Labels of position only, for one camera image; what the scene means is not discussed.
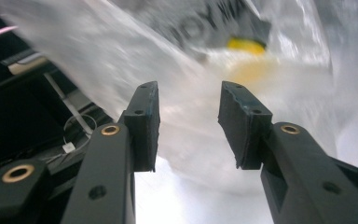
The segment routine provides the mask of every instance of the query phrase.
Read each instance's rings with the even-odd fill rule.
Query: yellow object
[[[229,49],[241,49],[254,55],[261,55],[266,51],[263,45],[254,40],[241,39],[236,37],[232,37],[228,40],[227,47]]]
[[[230,68],[227,81],[241,84],[253,94],[266,92],[271,83],[279,80],[274,72],[278,67],[279,63],[275,59],[245,60]]]

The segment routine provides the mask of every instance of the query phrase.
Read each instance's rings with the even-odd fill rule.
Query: white surface
[[[138,224],[273,223],[263,191],[241,195],[208,188],[181,178],[161,157],[156,173],[135,174],[135,185]]]

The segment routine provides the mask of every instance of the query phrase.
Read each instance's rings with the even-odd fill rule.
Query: yellow cap
[[[254,40],[231,37],[228,40],[227,47],[229,49],[240,49],[250,52],[254,55],[261,55],[266,52],[264,46]]]

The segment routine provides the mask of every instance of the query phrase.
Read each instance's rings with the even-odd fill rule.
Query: transparent plastic bag
[[[149,186],[150,194],[170,195],[174,208],[185,216],[175,221],[162,215],[159,223],[236,223],[233,214],[249,223],[271,221],[249,214],[253,219],[247,219],[242,212],[263,214],[248,199],[264,193],[258,172],[235,169],[217,123],[223,79],[249,88],[273,112],[274,122],[304,126],[329,155],[358,165],[358,148],[352,148],[358,146],[358,1],[246,1],[255,15],[252,20],[270,23],[267,53],[260,57],[224,48],[229,36],[239,35],[241,21],[232,20],[215,31],[203,20],[209,30],[182,46],[179,37],[165,33],[171,29],[167,27],[180,32],[179,21],[200,16],[200,12],[207,15],[207,5],[215,8],[212,4],[218,1],[112,2],[0,0],[0,15],[18,25],[22,37],[115,119],[138,85],[158,81],[162,122],[158,154],[172,168],[162,173],[175,180],[159,192],[162,186],[147,182],[143,175],[147,182],[143,187]],[[162,11],[164,20],[154,26]],[[169,21],[173,14],[177,20]],[[183,179],[196,187],[183,187]],[[202,197],[208,196],[204,189],[213,192],[209,195],[213,207],[200,205]],[[239,198],[234,204],[227,201],[232,195]],[[260,207],[268,216],[266,203]],[[143,204],[153,204],[153,199]],[[194,204],[203,212],[192,212]],[[153,214],[156,207],[163,211],[167,206],[143,206],[141,214]]]

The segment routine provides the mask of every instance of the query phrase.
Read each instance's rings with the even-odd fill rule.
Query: white cable
[[[84,117],[86,117],[86,118],[89,118],[89,119],[91,119],[92,121],[94,121],[94,130],[97,128],[97,121],[95,121],[95,119],[92,117],[92,116],[90,116],[90,115],[86,115],[86,114],[81,114],[80,116],[84,116]],[[72,116],[71,118],[69,118],[66,122],[65,122],[65,124],[63,125],[63,131],[65,132],[66,131],[66,126],[69,124],[69,121],[71,120],[71,119],[73,119],[75,116]],[[66,139],[65,139],[65,136],[63,137],[63,142],[65,143],[65,144],[68,144],[67,142],[66,142]]]
[[[86,123],[86,121],[83,120],[83,118],[80,116],[77,109],[72,105],[72,103],[69,101],[69,99],[65,96],[63,91],[60,89],[58,84],[54,81],[53,77],[49,73],[45,73],[45,78],[50,83],[51,87],[57,92],[57,94],[61,97],[63,103],[66,105],[66,107],[71,111],[71,113],[74,115],[74,117],[77,119],[79,124],[83,127],[84,131],[86,133],[92,134],[92,130],[89,127],[89,125]]]
[[[73,150],[73,151],[71,151],[69,153],[61,153],[61,154],[55,155],[53,157],[42,158],[42,159],[39,159],[39,160],[46,161],[46,163],[49,163],[49,162],[54,161],[55,159],[57,159],[59,157],[69,155],[71,153],[74,153],[74,152],[82,149],[89,141],[90,141],[90,139],[87,139],[87,141],[85,143],[83,143],[83,145],[81,145],[80,147],[77,147],[75,150]]]

